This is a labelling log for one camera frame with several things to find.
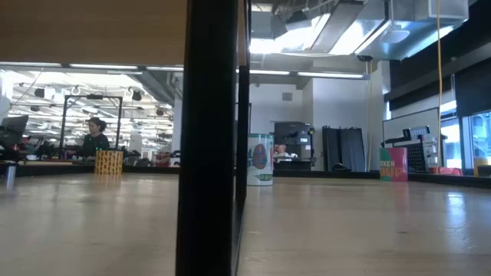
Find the person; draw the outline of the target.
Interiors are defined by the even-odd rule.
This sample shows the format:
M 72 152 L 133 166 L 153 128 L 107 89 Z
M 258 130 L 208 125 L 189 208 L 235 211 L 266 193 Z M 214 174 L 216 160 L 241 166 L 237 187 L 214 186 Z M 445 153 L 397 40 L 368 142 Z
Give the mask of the person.
M 294 159 L 294 158 L 298 158 L 298 155 L 296 153 L 288 153 L 286 151 L 286 145 L 284 145 L 284 144 L 281 144 L 281 145 L 276 144 L 275 145 L 275 152 L 274 152 L 274 156 L 273 157 L 275 159 Z
M 89 134 L 86 134 L 82 146 L 75 151 L 71 151 L 74 156 L 89 158 L 95 157 L 99 150 L 110 148 L 109 139 L 104 134 L 106 122 L 99 117 L 92 117 L 88 121 Z

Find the grey metal post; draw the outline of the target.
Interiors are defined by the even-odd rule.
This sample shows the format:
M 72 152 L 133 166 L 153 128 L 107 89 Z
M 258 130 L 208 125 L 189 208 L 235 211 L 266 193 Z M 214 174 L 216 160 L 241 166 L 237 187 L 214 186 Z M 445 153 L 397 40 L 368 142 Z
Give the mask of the grey metal post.
M 17 167 L 16 163 L 8 163 L 6 166 L 5 185 L 7 189 L 13 189 L 15 186 Z

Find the white ceiling disc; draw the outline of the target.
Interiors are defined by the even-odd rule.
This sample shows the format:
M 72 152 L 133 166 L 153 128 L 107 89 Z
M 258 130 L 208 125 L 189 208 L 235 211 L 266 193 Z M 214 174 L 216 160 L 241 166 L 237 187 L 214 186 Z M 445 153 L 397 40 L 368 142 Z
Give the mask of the white ceiling disc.
M 391 25 L 381 36 L 381 42 L 386 44 L 397 44 L 406 39 L 410 31 L 403 29 L 400 25 Z

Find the wooden shelf board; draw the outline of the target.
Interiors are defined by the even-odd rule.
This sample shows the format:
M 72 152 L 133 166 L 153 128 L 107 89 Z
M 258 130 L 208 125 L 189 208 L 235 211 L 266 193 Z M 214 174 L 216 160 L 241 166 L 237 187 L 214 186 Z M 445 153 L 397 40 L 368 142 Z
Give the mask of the wooden shelf board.
M 0 0 L 0 61 L 181 65 L 190 8 L 216 19 L 228 4 L 243 56 L 246 0 Z

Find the black aluminium table frame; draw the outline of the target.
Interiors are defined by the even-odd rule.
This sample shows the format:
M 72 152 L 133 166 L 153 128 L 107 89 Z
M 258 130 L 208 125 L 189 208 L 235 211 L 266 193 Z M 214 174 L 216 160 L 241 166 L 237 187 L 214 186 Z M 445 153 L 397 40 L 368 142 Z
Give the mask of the black aluminium table frame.
M 56 176 L 79 173 L 93 173 L 94 165 L 17 165 L 16 176 Z M 146 174 L 170 174 L 177 175 L 179 168 L 155 168 L 124 166 L 124 173 L 146 173 Z M 274 177 L 291 178 L 323 178 L 323 179 L 379 179 L 379 172 L 323 172 L 323 171 L 301 171 L 301 170 L 278 170 L 274 171 Z M 451 176 L 427 173 L 409 173 L 410 182 L 426 182 L 448 186 L 470 187 L 491 190 L 491 177 L 473 176 Z

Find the whiteboard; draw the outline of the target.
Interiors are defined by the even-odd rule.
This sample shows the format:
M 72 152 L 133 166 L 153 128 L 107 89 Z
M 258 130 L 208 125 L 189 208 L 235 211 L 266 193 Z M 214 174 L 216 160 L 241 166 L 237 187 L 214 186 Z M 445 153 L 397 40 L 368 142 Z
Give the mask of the whiteboard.
M 417 140 L 426 134 L 438 134 L 440 112 L 438 108 L 428 109 L 384 120 L 382 123 L 385 147 L 392 147 L 394 143 L 406 140 Z

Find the white can, red green print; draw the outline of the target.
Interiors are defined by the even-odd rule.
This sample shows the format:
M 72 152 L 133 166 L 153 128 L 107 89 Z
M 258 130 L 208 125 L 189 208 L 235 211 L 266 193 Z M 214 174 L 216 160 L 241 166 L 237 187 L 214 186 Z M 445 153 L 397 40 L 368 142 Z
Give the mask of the white can, red green print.
M 250 133 L 247 152 L 247 185 L 271 186 L 273 182 L 273 135 Z

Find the black pegboard cart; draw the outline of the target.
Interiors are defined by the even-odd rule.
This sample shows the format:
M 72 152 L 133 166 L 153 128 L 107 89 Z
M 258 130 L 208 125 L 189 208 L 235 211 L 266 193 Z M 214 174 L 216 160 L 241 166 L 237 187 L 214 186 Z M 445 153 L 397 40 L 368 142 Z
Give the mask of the black pegboard cart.
M 385 140 L 382 147 L 402 147 L 407 150 L 407 165 L 412 173 L 428 173 L 437 166 L 437 138 L 429 126 L 411 127 L 402 130 L 402 135 Z

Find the black shelf side frame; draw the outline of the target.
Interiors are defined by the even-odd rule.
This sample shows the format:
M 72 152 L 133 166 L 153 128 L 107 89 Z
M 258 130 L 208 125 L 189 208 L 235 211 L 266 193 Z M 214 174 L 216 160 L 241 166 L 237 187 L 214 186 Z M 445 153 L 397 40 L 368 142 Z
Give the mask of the black shelf side frame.
M 236 78 L 251 0 L 187 0 L 175 276 L 237 276 Z

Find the pink green soup can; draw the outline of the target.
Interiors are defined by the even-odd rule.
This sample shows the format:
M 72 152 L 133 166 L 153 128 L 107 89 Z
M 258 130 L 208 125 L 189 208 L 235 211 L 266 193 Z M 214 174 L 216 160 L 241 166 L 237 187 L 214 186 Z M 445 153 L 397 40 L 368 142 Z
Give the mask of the pink green soup can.
M 390 182 L 407 182 L 408 165 L 405 147 L 380 149 L 380 179 Z

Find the red low object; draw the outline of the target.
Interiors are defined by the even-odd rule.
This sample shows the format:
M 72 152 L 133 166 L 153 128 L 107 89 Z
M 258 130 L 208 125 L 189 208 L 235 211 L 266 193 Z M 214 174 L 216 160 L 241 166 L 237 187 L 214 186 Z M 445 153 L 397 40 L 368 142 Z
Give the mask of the red low object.
M 462 176 L 462 169 L 449 168 L 449 167 L 430 167 L 429 172 L 432 174 L 448 175 L 448 176 Z

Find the dark computer monitor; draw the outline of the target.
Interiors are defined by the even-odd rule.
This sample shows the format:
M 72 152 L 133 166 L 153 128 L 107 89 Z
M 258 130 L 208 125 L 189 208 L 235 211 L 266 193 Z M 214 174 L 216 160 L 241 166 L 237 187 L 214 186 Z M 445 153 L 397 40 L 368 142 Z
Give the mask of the dark computer monitor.
M 28 116 L 7 117 L 0 124 L 0 146 L 12 148 L 21 143 L 27 126 Z

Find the black gantry frame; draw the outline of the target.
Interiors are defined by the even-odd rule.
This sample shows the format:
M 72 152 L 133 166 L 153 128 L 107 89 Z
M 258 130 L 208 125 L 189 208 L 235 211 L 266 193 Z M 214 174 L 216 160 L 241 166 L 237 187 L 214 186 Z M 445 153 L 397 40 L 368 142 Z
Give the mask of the black gantry frame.
M 58 158 L 63 159 L 64 158 L 64 135 L 65 135 L 65 124 L 66 124 L 66 119 L 67 119 L 67 111 L 71 106 L 81 98 L 84 99 L 89 99 L 89 100 L 103 100 L 103 99 L 115 99 L 119 100 L 119 104 L 117 105 L 118 109 L 118 118 L 117 118 L 117 131 L 116 131 L 116 141 L 115 141 L 115 148 L 119 148 L 119 143 L 120 143 L 120 126 L 121 126 L 121 119 L 122 119 L 122 113 L 123 113 L 123 98 L 119 96 L 104 96 L 102 94 L 88 94 L 88 95 L 66 95 L 64 97 L 64 105 L 63 105 L 63 114 L 62 114 L 62 119 L 61 119 L 61 137 L 60 137 L 60 143 L 59 143 L 59 150 L 58 150 Z

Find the yellow object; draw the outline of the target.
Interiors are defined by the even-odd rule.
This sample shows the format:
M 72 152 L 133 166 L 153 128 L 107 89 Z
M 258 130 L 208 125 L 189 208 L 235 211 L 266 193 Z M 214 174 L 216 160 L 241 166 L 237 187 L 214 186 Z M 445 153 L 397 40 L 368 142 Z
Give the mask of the yellow object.
M 473 175 L 475 177 L 491 177 L 491 161 L 486 157 L 474 157 Z

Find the silver ceiling duct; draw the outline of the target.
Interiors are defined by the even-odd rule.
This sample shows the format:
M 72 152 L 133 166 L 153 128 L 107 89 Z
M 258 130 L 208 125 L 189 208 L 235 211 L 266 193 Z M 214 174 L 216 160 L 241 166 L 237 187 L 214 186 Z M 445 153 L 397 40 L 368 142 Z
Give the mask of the silver ceiling duct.
M 475 0 L 278 0 L 272 38 L 281 53 L 403 60 L 457 29 Z M 391 25 L 410 35 L 381 42 Z

